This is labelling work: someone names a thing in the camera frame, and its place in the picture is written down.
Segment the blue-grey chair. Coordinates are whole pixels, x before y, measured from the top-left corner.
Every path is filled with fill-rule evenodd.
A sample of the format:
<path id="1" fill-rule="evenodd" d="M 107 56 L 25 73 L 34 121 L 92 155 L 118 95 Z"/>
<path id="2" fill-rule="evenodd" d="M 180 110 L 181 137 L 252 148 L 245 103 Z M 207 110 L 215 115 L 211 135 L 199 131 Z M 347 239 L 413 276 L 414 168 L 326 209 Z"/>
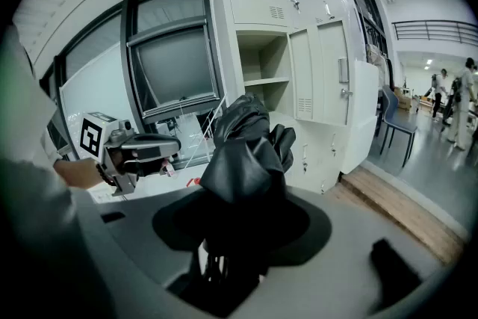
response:
<path id="1" fill-rule="evenodd" d="M 383 153 L 386 143 L 388 143 L 388 147 L 391 147 L 396 131 L 402 132 L 408 136 L 406 152 L 402 164 L 402 167 L 405 167 L 412 152 L 417 125 L 408 121 L 405 117 L 400 116 L 398 111 L 399 99 L 388 85 L 385 85 L 382 88 L 382 106 L 382 122 L 385 124 L 385 135 L 379 154 L 381 155 Z"/>

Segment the person's grey t-shirt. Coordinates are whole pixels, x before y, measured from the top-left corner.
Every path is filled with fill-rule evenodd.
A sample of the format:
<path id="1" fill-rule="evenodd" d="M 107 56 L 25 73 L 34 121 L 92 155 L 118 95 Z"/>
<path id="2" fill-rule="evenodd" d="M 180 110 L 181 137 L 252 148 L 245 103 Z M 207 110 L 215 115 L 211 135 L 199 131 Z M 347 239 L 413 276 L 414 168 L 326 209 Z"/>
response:
<path id="1" fill-rule="evenodd" d="M 39 86 L 13 25 L 0 42 L 0 204 L 18 232 L 53 235 L 75 215 L 48 124 L 57 107 Z"/>

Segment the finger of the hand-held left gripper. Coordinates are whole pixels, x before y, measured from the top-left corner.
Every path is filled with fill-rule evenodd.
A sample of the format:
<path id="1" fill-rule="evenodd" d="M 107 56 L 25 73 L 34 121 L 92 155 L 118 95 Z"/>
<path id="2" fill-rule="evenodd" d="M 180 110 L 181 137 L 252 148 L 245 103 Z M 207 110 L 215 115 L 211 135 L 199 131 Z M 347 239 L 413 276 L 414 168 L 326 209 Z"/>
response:
<path id="1" fill-rule="evenodd" d="M 129 173 L 148 176 L 159 173 L 164 160 L 177 154 L 180 149 L 180 140 L 173 136 L 133 134 L 110 148 L 110 158 L 119 175 Z"/>

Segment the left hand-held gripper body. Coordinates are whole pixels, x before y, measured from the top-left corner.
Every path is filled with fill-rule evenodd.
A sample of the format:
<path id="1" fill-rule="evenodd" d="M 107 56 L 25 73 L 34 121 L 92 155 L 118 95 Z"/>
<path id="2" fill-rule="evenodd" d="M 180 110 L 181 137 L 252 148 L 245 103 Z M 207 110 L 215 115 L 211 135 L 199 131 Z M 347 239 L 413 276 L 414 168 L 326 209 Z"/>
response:
<path id="1" fill-rule="evenodd" d="M 115 188 L 113 196 L 133 193 L 137 184 L 136 175 L 117 174 L 110 158 L 110 148 L 135 133 L 131 123 L 101 112 L 83 113 L 80 133 L 80 148 L 96 162 L 103 180 Z"/>

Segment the dark framed window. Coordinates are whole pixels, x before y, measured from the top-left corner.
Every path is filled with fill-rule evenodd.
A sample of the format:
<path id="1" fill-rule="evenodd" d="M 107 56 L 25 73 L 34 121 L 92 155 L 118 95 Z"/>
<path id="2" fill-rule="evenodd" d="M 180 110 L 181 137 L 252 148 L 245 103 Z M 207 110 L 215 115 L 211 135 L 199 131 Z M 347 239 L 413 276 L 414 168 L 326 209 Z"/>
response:
<path id="1" fill-rule="evenodd" d="M 41 86 L 65 125 L 101 111 L 150 131 L 213 107 L 223 89 L 211 17 L 210 0 L 122 0 L 73 34 Z"/>

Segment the wooden plank platform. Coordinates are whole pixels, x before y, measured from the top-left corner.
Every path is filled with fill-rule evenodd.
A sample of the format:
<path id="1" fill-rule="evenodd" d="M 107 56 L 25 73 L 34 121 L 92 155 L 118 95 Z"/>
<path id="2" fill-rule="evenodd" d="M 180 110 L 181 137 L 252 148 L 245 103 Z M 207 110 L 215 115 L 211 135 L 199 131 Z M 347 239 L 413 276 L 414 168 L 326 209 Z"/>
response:
<path id="1" fill-rule="evenodd" d="M 352 198 L 365 204 L 429 250 L 441 263 L 459 259 L 465 240 L 410 197 L 363 167 L 340 177 Z"/>

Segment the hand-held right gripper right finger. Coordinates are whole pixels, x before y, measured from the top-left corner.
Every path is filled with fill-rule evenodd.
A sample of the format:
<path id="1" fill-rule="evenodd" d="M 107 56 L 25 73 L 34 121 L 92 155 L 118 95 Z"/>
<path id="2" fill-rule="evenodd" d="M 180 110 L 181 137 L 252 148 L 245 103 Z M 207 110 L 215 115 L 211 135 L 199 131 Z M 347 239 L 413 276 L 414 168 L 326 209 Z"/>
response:
<path id="1" fill-rule="evenodd" d="M 327 245 L 299 267 L 272 268 L 242 305 L 242 319 L 364 319 L 378 305 L 380 282 L 370 260 L 381 238 L 422 278 L 422 285 L 391 318 L 406 315 L 444 275 L 435 256 L 394 224 L 363 207 L 293 188 L 293 195 L 323 209 L 332 222 Z"/>

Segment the dark shelf rack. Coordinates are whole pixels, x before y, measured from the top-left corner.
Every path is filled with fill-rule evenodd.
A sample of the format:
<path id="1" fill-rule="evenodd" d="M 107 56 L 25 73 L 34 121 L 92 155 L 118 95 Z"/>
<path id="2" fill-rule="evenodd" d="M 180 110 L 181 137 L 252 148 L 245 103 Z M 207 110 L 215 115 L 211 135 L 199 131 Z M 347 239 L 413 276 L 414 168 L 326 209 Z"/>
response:
<path id="1" fill-rule="evenodd" d="M 385 58 L 385 78 L 390 88 L 394 86 L 394 69 L 388 55 L 388 45 L 376 0 L 354 0 L 362 28 L 366 46 L 375 46 Z"/>

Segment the dark metal railing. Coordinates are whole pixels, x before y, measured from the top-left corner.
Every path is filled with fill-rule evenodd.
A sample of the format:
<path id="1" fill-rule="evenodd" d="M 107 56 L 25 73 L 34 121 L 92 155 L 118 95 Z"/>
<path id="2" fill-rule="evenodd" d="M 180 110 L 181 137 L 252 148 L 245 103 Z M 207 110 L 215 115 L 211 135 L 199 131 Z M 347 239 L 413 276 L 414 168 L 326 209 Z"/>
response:
<path id="1" fill-rule="evenodd" d="M 478 25 L 445 19 L 392 22 L 397 40 L 436 40 L 478 47 Z"/>

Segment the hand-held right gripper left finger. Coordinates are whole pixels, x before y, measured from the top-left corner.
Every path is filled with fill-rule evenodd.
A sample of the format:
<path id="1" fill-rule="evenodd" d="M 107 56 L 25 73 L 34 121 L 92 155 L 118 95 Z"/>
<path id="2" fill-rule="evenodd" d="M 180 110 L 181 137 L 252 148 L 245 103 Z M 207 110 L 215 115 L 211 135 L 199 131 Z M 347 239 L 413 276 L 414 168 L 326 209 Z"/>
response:
<path id="1" fill-rule="evenodd" d="M 155 233 L 156 211 L 191 193 L 97 204 L 86 191 L 72 200 L 87 248 L 107 285 L 116 319 L 218 319 L 167 290 L 187 272 L 191 253 L 170 249 Z"/>

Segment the cardboard box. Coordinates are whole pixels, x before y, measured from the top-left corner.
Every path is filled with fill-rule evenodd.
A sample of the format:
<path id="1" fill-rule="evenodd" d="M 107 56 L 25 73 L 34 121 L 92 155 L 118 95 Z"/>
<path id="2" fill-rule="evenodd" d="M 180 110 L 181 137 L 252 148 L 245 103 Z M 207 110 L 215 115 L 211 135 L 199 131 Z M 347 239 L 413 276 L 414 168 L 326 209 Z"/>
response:
<path id="1" fill-rule="evenodd" d="M 412 106 L 412 99 L 403 94 L 400 88 L 394 88 L 394 94 L 398 99 L 398 108 L 404 111 L 409 111 Z"/>

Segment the person's left forearm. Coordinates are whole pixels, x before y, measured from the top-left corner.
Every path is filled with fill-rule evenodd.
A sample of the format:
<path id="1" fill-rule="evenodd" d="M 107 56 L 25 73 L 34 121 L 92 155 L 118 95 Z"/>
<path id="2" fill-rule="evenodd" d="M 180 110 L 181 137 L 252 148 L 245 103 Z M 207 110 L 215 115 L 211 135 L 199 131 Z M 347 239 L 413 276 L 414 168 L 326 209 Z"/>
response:
<path id="1" fill-rule="evenodd" d="M 79 161 L 58 160 L 53 167 L 70 187 L 87 190 L 103 182 L 92 158 Z"/>

